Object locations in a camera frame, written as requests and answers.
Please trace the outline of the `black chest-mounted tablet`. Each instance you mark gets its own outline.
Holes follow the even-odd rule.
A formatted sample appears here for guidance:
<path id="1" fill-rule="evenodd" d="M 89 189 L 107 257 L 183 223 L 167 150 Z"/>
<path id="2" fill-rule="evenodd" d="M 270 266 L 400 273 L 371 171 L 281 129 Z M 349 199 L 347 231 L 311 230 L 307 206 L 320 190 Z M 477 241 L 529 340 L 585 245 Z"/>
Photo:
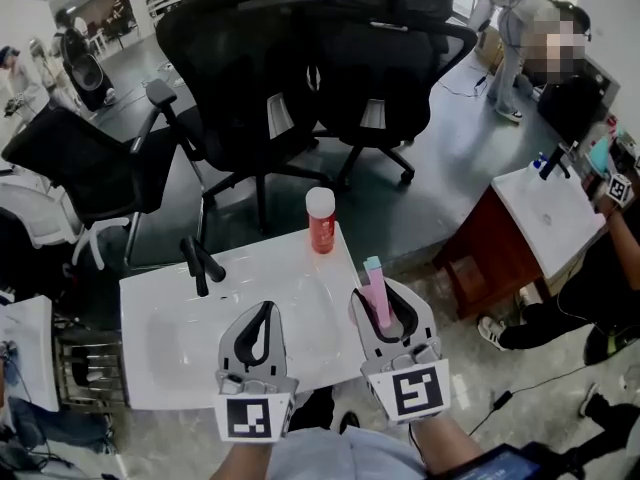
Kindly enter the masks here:
<path id="1" fill-rule="evenodd" d="M 428 480 L 559 480 L 564 475 L 586 479 L 582 464 L 542 443 L 530 442 L 520 449 L 499 445 L 470 462 L 429 475 Z"/>

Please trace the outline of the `person's right forearm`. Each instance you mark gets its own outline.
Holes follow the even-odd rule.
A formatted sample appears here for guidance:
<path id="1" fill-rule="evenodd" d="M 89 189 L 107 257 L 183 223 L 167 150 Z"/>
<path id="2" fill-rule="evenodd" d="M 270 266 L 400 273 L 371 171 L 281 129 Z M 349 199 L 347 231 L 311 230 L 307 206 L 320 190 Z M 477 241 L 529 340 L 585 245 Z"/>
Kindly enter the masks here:
<path id="1" fill-rule="evenodd" d="M 441 474 L 462 466 L 484 454 L 484 451 L 447 413 L 410 423 L 429 474 Z"/>

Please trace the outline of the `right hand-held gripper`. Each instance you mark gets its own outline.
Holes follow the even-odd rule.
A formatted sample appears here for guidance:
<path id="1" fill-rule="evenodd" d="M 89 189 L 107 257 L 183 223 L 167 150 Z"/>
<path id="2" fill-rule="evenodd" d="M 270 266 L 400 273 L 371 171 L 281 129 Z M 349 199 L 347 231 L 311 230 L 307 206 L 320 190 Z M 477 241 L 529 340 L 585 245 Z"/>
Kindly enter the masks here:
<path id="1" fill-rule="evenodd" d="M 385 279 L 390 325 L 354 289 L 351 312 L 366 361 L 361 373 L 392 424 L 435 416 L 451 405 L 449 361 L 442 356 L 429 304 L 404 284 Z"/>

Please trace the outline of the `white mesh chair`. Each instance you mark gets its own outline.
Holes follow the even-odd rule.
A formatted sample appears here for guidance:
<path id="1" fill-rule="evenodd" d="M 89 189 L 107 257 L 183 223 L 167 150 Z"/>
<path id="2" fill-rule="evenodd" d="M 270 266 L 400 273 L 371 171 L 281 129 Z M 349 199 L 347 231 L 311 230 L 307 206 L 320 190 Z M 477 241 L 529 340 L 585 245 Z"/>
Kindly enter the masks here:
<path id="1" fill-rule="evenodd" d="M 34 248 L 63 243 L 73 245 L 72 266 L 78 265 L 80 253 L 89 248 L 98 270 L 105 268 L 99 249 L 99 234 L 109 228 L 125 228 L 130 224 L 128 217 L 84 224 L 63 189 L 54 189 L 49 194 L 34 180 L 16 174 L 0 176 L 0 209 L 18 218 Z"/>

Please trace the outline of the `black office chair with headrest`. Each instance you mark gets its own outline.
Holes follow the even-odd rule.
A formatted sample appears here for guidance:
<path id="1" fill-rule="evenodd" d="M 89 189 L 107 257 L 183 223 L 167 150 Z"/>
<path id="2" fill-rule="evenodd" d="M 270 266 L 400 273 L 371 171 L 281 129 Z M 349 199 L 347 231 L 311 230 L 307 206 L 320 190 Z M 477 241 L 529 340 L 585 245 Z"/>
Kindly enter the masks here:
<path id="1" fill-rule="evenodd" d="M 308 12 L 318 118 L 350 146 L 336 184 L 345 189 L 356 160 L 376 149 L 402 167 L 397 153 L 431 119 L 433 87 L 475 47 L 476 33 L 450 23 L 453 0 L 323 0 Z"/>
<path id="2" fill-rule="evenodd" d="M 206 202 L 252 178 L 260 229 L 267 227 L 268 175 L 331 183 L 291 163 L 316 145 L 305 18 L 301 0 L 196 0 L 156 28 L 196 103 L 177 122 L 202 158 L 228 175 L 206 191 Z"/>

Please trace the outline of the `person's light blue shirt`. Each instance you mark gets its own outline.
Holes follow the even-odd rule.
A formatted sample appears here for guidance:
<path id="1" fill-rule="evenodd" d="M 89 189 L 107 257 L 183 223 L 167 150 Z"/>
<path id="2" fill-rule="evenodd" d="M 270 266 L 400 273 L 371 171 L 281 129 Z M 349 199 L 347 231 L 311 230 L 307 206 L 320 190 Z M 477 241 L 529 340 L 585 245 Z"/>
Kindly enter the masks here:
<path id="1" fill-rule="evenodd" d="M 349 427 L 289 433 L 272 450 L 267 480 L 425 480 L 419 453 L 385 434 Z"/>

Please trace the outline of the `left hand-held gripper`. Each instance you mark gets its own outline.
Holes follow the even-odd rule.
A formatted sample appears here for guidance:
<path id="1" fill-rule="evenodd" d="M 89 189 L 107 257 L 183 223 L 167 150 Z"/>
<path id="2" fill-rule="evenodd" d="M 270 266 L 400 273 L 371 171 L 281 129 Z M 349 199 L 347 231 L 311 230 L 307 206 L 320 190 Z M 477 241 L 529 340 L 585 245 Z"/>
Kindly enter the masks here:
<path id="1" fill-rule="evenodd" d="M 253 347 L 264 328 L 262 355 Z M 231 443 L 276 443 L 288 432 L 299 381 L 287 375 L 287 359 L 280 311 L 263 301 L 242 313 L 224 332 L 219 366 L 233 361 L 254 367 L 255 373 L 219 370 L 219 393 L 214 408 L 219 435 Z"/>

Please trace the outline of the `cardboard box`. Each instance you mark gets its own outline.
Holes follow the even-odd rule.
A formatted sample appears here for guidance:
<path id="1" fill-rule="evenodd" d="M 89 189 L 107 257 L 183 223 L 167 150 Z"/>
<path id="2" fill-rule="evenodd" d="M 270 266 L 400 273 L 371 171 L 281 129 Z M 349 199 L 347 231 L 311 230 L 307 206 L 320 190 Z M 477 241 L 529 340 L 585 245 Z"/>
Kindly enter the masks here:
<path id="1" fill-rule="evenodd" d="M 504 57 L 503 43 L 498 30 L 488 26 L 479 35 L 475 52 L 479 61 L 494 74 Z"/>

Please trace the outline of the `red bottle with white cap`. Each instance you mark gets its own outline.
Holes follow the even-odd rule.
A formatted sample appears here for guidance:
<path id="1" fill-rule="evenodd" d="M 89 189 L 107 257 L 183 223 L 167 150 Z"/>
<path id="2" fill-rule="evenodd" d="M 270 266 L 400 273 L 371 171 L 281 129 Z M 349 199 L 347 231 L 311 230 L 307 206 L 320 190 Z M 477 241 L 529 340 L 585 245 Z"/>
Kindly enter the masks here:
<path id="1" fill-rule="evenodd" d="M 305 203 L 312 248 L 319 254 L 327 254 L 332 251 L 335 239 L 334 192 L 329 188 L 314 187 L 307 192 Z"/>

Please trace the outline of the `black cabinet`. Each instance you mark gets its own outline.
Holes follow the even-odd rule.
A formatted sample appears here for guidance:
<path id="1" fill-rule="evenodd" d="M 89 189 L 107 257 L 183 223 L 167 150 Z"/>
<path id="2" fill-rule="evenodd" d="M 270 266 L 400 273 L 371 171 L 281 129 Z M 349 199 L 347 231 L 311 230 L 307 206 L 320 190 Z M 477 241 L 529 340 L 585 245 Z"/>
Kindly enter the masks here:
<path id="1" fill-rule="evenodd" d="M 538 112 L 566 145 L 582 142 L 591 126 L 606 117 L 620 84 L 589 58 L 578 70 L 556 84 L 547 84 Z"/>

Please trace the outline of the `black faucet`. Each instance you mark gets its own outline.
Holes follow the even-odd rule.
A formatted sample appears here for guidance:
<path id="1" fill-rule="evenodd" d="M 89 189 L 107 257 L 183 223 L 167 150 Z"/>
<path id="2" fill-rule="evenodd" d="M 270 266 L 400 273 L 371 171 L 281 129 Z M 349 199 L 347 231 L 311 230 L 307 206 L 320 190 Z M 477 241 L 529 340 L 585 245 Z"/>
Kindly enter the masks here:
<path id="1" fill-rule="evenodd" d="M 565 166 L 562 162 L 563 157 L 568 155 L 568 151 L 569 149 L 564 144 L 559 144 L 539 171 L 539 177 L 542 180 L 547 180 L 552 171 L 556 167 L 559 167 L 561 172 L 564 174 L 564 177 L 566 179 L 570 179 L 571 174 L 568 170 L 568 167 Z"/>
<path id="2" fill-rule="evenodd" d="M 206 278 L 214 283 L 222 282 L 226 278 L 226 270 L 204 249 L 194 238 L 183 238 L 180 250 L 186 260 L 189 274 L 195 279 L 196 292 L 199 297 L 209 295 Z"/>

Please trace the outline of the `person's left forearm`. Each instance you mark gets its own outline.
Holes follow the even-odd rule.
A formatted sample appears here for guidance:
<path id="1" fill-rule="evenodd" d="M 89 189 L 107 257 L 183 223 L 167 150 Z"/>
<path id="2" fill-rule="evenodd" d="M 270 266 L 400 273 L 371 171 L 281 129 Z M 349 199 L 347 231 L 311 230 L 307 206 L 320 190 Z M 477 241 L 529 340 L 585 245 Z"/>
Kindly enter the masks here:
<path id="1" fill-rule="evenodd" d="M 266 480 L 273 445 L 235 443 L 209 480 Z"/>

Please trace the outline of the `person's black trousers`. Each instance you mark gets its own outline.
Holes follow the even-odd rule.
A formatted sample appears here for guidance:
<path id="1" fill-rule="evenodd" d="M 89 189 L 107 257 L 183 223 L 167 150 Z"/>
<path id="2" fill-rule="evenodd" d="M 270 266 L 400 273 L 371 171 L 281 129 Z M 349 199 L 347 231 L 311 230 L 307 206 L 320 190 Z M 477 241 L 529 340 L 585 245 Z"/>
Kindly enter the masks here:
<path id="1" fill-rule="evenodd" d="M 293 413 L 288 431 L 294 432 L 313 428 L 329 430 L 333 421 L 334 409 L 333 387 L 327 386 L 317 389 Z"/>

